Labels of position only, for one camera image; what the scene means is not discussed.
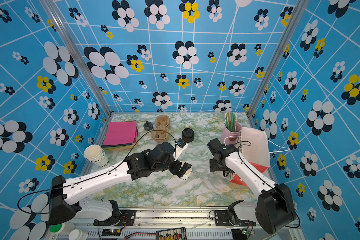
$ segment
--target table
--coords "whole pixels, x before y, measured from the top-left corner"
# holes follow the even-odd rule
[[[189,178],[181,180],[169,170],[154,172],[149,177],[101,190],[90,198],[116,200],[119,207],[228,206],[240,199],[257,201],[249,187],[231,183],[229,177],[223,177],[222,172],[209,172],[212,155],[206,144],[221,137],[225,119],[223,113],[113,113],[111,122],[136,120],[140,138],[146,132],[144,122],[148,120],[154,124],[155,118],[164,114],[170,118],[170,133],[176,140],[181,137],[184,128],[192,128],[195,132],[195,139],[178,159],[192,164]],[[236,116],[242,127],[250,127],[246,113],[236,113]],[[170,137],[168,142],[174,144],[173,138]],[[144,136],[131,154],[153,149],[157,144]],[[128,152],[129,149],[106,154],[110,164],[115,164],[123,160]],[[91,172],[99,169],[93,166]]]

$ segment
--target blue patterned wallpaper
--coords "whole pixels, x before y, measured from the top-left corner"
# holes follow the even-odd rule
[[[252,118],[306,239],[360,239],[360,0],[311,0],[273,76]]]
[[[244,111],[296,0],[55,1],[115,112]]]
[[[46,194],[57,175],[78,176],[104,119],[37,0],[0,0],[0,239],[40,239]]]

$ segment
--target stack of napkins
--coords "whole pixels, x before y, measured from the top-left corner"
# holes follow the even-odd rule
[[[136,121],[110,122],[101,148],[103,150],[131,148],[137,138]]]

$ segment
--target pink cup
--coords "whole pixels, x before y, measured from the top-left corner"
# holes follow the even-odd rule
[[[239,122],[236,122],[236,132],[231,132],[224,125],[224,130],[223,133],[221,134],[220,142],[225,143],[226,145],[235,144],[237,142],[237,139],[239,138],[238,136],[240,136],[240,132],[241,132],[241,125]]]

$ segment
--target black lid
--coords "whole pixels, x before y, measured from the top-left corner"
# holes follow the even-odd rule
[[[154,128],[154,125],[151,122],[145,121],[144,130],[151,131]]]
[[[185,142],[192,142],[194,137],[195,137],[195,132],[190,128],[184,129],[181,133],[181,138]]]

